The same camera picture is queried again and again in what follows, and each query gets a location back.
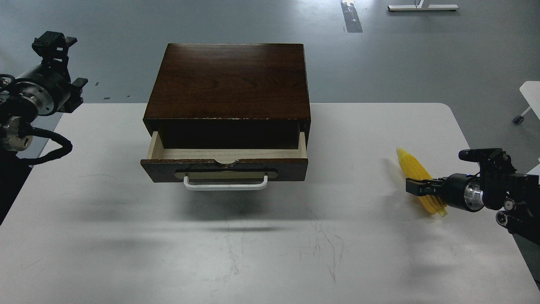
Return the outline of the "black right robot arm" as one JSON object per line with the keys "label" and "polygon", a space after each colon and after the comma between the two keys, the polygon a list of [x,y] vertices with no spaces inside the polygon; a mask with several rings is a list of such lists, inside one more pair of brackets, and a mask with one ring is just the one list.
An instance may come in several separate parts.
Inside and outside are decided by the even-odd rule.
{"label": "black right robot arm", "polygon": [[497,223],[509,233],[539,243],[539,177],[517,173],[511,157],[500,148],[465,149],[459,159],[478,163],[475,175],[455,173],[434,179],[409,152],[397,149],[406,177],[406,191],[419,197],[431,214],[445,216],[446,207],[478,212],[496,210]]}

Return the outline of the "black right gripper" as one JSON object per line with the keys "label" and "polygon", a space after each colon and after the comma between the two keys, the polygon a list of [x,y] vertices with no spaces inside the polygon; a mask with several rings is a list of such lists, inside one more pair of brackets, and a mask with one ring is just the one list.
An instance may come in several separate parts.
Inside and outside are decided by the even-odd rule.
{"label": "black right gripper", "polygon": [[480,178],[466,174],[452,174],[439,179],[405,179],[405,190],[417,197],[440,196],[453,208],[478,212],[484,207]]}

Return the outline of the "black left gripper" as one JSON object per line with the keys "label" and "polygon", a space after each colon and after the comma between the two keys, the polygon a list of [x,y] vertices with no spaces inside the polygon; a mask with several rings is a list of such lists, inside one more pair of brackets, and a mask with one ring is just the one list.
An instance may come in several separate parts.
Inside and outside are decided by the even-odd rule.
{"label": "black left gripper", "polygon": [[12,83],[14,116],[73,113],[84,102],[81,94],[88,79],[77,78],[71,83],[68,72],[69,47],[77,42],[75,37],[52,31],[34,39],[32,49],[42,61]]}

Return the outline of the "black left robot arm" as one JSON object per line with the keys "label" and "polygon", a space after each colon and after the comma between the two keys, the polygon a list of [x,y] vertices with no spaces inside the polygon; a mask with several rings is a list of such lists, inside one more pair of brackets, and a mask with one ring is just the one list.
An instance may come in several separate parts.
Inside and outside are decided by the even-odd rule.
{"label": "black left robot arm", "polygon": [[[32,49],[41,57],[37,66],[18,77],[1,75],[0,104],[0,181],[1,219],[5,219],[25,183],[32,166],[54,161],[73,150],[71,141],[62,135],[33,127],[38,116],[72,113],[82,103],[86,78],[72,80],[69,75],[69,48],[75,37],[47,31],[34,39]],[[19,158],[18,152],[29,148],[34,137],[59,144],[59,148],[37,158]]]}

